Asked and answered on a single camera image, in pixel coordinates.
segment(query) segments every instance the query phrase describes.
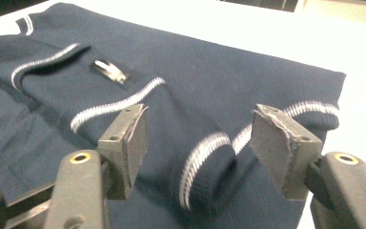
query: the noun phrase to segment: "sweater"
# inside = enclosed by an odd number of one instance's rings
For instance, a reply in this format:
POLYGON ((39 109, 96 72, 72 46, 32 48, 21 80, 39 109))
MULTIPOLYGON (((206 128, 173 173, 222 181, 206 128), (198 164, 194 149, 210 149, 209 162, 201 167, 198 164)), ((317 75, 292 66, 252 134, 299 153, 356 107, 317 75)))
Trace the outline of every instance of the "sweater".
POLYGON ((256 103, 324 140, 344 73, 113 19, 69 4, 0 36, 0 189, 14 199, 94 149, 118 113, 147 111, 149 151, 115 228, 296 228, 303 201, 275 189, 249 141, 256 103), (129 78, 108 79, 106 60, 129 78))

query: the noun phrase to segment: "sweater cuff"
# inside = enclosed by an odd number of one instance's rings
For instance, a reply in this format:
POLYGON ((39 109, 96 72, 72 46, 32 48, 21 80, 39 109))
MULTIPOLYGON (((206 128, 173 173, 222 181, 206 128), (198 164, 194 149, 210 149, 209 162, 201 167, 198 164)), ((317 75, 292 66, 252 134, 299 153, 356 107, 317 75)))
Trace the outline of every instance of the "sweater cuff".
POLYGON ((187 157, 181 176, 176 176, 180 206, 188 212, 216 213, 232 193, 222 184, 234 175, 234 166, 235 153, 228 137, 222 133, 205 137, 187 157))
POLYGON ((224 184, 234 175, 235 153, 225 145, 213 152, 198 170, 194 179, 189 202, 193 212, 215 214, 225 205, 232 192, 224 184))
POLYGON ((17 20, 16 24, 21 34, 31 35, 34 32, 34 25, 28 15, 17 20))
POLYGON ((335 102, 308 100, 295 103, 284 109, 284 112, 309 131, 314 129, 330 131, 339 126, 339 109, 335 102))

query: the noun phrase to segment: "white trim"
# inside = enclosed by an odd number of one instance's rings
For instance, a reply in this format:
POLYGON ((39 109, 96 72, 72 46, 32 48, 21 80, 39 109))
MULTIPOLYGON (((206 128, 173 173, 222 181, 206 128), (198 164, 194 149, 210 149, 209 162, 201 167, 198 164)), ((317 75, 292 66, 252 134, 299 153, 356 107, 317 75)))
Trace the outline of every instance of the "white trim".
POLYGON ((34 27, 32 25, 31 18, 27 15, 24 17, 26 24, 28 25, 28 31, 26 32, 26 35, 31 35, 34 31, 34 27))
POLYGON ((225 133, 214 133, 203 138, 191 151, 180 180, 179 202, 183 208, 191 210, 190 194, 194 179, 204 161, 219 147, 230 145, 231 141, 225 133))
POLYGON ((234 152, 238 155, 252 138, 252 124, 249 124, 233 140, 234 152))
MULTIPOLYGON (((290 117, 305 114, 308 112, 319 112, 338 116, 339 109, 330 103, 319 101, 302 101, 295 103, 283 110, 290 117)), ((252 124, 246 126, 233 140, 234 151, 238 155, 252 138, 252 124)))
POLYGON ((166 84, 165 80, 161 77, 157 77, 149 82, 141 91, 132 96, 111 104, 104 104, 96 107, 88 108, 79 114, 77 114, 71 121, 71 129, 76 133, 85 122, 96 116, 119 112, 131 105, 134 105, 144 99, 153 89, 158 85, 166 84))
POLYGON ((329 103, 322 103, 319 101, 302 101, 287 107, 283 112, 290 117, 295 117, 308 112, 319 112, 338 116, 339 109, 329 103))
POLYGON ((11 85, 13 86, 13 88, 15 88, 17 91, 20 91, 20 89, 18 89, 14 83, 14 77, 17 76, 17 74, 24 70, 24 69, 27 69, 27 68, 30 68, 30 67, 34 67, 34 66, 38 66, 38 65, 41 65, 41 64, 46 64, 46 63, 49 63, 49 62, 52 62, 53 60, 55 59, 58 59, 60 58, 61 56, 65 55, 67 52, 70 52, 71 50, 73 50, 75 47, 77 47, 79 44, 72 44, 70 46, 68 46, 67 48, 65 48, 64 50, 56 53, 55 55, 51 56, 51 57, 48 57, 48 58, 45 58, 45 59, 42 59, 42 60, 36 60, 36 61, 32 61, 32 62, 29 62, 29 63, 26 63, 26 64, 23 64, 19 67, 17 67, 15 70, 13 70, 13 72, 11 72, 11 75, 10 75, 10 82, 11 82, 11 85))

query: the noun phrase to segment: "white table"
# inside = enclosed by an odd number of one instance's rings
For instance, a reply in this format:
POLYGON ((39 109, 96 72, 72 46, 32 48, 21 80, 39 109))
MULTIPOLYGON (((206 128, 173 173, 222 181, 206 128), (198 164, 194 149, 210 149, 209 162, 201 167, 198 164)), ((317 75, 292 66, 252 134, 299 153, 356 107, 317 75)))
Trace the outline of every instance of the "white table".
MULTIPOLYGON (((15 19, 57 2, 0 17, 0 34, 19 33, 15 19)), ((366 24, 211 0, 65 2, 135 24, 345 72, 340 127, 328 133, 323 152, 342 151, 366 161, 366 24)), ((308 203, 298 228, 312 224, 308 203)))

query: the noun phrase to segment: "knit fabric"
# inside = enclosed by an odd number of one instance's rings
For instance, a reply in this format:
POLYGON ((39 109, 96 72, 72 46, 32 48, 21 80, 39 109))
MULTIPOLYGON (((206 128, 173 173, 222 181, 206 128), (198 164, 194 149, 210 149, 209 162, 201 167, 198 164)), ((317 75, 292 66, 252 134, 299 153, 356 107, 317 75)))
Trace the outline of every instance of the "knit fabric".
POLYGON ((149 151, 120 228, 295 228, 255 157, 253 108, 284 110, 322 140, 338 126, 344 73, 245 52, 57 4, 0 36, 0 189, 13 199, 93 149, 124 108, 144 103, 149 151), (125 85, 92 68, 104 59, 125 85))

